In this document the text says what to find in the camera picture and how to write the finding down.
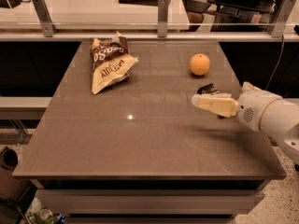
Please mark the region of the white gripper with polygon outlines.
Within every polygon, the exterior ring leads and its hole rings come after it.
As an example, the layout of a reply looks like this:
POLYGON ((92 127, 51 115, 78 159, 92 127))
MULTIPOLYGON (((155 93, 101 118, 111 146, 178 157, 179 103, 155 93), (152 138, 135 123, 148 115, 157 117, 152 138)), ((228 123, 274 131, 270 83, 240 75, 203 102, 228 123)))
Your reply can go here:
POLYGON ((235 116, 237 113, 237 119, 242 124, 258 132, 265 109, 273 102, 281 100, 282 97, 269 91, 262 91, 247 81, 243 83, 241 90, 243 93, 238 101, 228 93, 195 94, 192 97, 192 104, 225 118, 235 116))

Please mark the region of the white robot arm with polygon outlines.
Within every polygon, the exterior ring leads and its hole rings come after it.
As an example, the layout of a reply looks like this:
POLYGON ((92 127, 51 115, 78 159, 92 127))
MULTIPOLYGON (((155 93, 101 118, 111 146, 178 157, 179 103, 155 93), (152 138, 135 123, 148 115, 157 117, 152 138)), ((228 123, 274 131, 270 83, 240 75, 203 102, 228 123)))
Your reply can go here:
POLYGON ((299 166, 299 105, 249 82, 243 83, 238 100, 209 84, 192 97, 192 104, 221 117, 236 116, 254 132, 265 133, 299 166))

